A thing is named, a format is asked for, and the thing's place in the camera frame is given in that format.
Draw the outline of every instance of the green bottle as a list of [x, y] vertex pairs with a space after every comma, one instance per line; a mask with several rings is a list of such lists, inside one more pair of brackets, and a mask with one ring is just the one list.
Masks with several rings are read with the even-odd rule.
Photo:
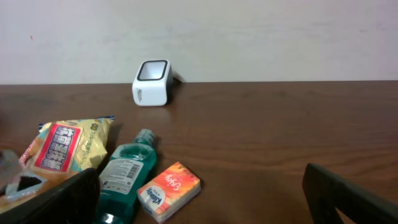
[[99, 196], [95, 223], [130, 224], [137, 190], [145, 183], [156, 163], [155, 135], [143, 129], [133, 143], [120, 145], [99, 175], [103, 188]]

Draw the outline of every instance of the orange box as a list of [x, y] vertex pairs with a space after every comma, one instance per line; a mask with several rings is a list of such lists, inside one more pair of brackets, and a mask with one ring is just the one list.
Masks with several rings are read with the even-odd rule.
[[162, 223], [198, 194], [200, 189], [200, 179], [176, 162], [138, 189], [137, 194], [145, 211]]

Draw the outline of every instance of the brown tabletop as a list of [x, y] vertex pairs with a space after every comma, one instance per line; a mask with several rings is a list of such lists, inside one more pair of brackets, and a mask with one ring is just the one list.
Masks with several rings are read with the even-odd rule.
[[[398, 82], [183, 83], [146, 108], [131, 84], [0, 86], [0, 148], [22, 154], [39, 123], [105, 115], [108, 155], [148, 128], [156, 173], [180, 161], [201, 178], [168, 223], [311, 223], [309, 162], [398, 202]], [[140, 208], [134, 223], [155, 221]]]

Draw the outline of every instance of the bottle label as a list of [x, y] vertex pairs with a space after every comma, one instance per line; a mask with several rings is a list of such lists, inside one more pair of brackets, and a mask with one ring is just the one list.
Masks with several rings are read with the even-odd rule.
[[102, 171], [99, 178], [103, 190], [128, 194], [144, 164], [132, 159], [113, 159]]

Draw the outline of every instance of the white cube device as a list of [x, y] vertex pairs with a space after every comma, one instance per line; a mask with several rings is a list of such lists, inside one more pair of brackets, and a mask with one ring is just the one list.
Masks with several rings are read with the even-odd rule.
[[141, 64], [132, 83], [134, 102], [139, 106], [162, 106], [170, 98], [173, 83], [168, 60], [149, 60]]

